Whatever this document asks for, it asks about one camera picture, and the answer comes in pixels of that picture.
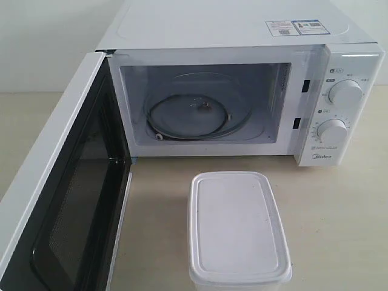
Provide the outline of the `white plastic lidded container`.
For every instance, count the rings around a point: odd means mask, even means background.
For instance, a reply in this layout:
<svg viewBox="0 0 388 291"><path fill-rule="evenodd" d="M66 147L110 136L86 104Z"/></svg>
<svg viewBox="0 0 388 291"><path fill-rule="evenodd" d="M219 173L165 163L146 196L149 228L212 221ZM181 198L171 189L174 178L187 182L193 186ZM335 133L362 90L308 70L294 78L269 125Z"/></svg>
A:
<svg viewBox="0 0 388 291"><path fill-rule="evenodd" d="M293 275L272 188L258 172L196 175L188 201L189 275L196 290L278 290Z"/></svg>

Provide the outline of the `white microwave door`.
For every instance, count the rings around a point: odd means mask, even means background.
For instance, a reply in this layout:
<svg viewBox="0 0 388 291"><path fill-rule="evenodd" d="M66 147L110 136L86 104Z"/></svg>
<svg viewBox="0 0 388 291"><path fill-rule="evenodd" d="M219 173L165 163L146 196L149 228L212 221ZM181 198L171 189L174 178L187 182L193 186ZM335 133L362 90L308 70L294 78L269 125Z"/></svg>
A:
<svg viewBox="0 0 388 291"><path fill-rule="evenodd" d="M109 290L132 175L110 55L86 54L1 199L2 290Z"/></svg>

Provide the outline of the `white microwave oven body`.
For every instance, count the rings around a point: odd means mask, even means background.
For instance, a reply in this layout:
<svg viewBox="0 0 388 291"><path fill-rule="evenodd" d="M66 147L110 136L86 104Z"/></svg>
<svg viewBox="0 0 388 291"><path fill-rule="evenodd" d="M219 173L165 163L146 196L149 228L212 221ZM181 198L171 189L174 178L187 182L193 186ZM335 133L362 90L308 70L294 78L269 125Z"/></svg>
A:
<svg viewBox="0 0 388 291"><path fill-rule="evenodd" d="M272 36L266 21L318 19L329 35ZM96 47L109 66L132 159L174 156L292 156L299 166L341 163L384 59L384 50L329 1L125 1ZM231 135L159 141L147 124L149 91L186 73L239 82L252 106ZM328 96L358 83L357 105ZM317 128L342 120L347 138L322 142Z"/></svg>

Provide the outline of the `glass turntable plate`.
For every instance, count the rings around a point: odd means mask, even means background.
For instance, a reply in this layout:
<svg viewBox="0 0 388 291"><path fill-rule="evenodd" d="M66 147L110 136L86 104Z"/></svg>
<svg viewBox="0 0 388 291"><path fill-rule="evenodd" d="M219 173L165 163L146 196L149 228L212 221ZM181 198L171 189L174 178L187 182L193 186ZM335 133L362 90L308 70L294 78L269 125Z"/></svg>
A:
<svg viewBox="0 0 388 291"><path fill-rule="evenodd" d="M196 72L150 90L144 113L159 141L203 141L241 129L252 115L252 106L231 76Z"/></svg>

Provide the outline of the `lower white control knob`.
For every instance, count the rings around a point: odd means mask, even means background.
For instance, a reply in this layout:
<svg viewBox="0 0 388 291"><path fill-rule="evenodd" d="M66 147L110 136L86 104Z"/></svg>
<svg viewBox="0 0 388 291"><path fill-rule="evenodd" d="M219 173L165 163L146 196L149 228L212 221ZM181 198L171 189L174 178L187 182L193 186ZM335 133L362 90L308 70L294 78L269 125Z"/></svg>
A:
<svg viewBox="0 0 388 291"><path fill-rule="evenodd" d="M322 142L339 143L347 138L348 130L345 123L339 119L330 119L317 128L317 135Z"/></svg>

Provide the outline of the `white control knob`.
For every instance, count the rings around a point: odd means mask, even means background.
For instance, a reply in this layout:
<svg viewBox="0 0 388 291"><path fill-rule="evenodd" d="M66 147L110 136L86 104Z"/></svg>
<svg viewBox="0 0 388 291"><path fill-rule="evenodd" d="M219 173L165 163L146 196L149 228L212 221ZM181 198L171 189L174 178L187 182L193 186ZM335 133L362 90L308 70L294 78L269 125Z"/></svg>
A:
<svg viewBox="0 0 388 291"><path fill-rule="evenodd" d="M348 130L345 123L339 119L330 119L317 128L317 135L322 142L339 143L347 138Z"/></svg>
<svg viewBox="0 0 388 291"><path fill-rule="evenodd" d="M356 81L346 79L330 89L328 98L334 106L348 108L357 105L363 94L363 90Z"/></svg>

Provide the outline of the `blue white label sticker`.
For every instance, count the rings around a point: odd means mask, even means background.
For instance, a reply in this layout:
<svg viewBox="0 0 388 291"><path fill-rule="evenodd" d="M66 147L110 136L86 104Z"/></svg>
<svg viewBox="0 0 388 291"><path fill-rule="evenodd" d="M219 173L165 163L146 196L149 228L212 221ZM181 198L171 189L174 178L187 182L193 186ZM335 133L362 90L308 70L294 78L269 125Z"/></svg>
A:
<svg viewBox="0 0 388 291"><path fill-rule="evenodd" d="M266 21L272 36L329 35L330 32L318 19Z"/></svg>

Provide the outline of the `upper white control knob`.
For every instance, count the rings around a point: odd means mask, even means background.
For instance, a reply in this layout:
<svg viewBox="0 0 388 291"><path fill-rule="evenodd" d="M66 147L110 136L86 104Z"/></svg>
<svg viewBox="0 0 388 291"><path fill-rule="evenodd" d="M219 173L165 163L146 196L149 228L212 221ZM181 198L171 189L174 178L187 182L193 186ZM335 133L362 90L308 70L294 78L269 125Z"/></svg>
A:
<svg viewBox="0 0 388 291"><path fill-rule="evenodd" d="M357 105L363 94L363 90L356 81L346 79L330 89L328 98L334 106L348 108Z"/></svg>

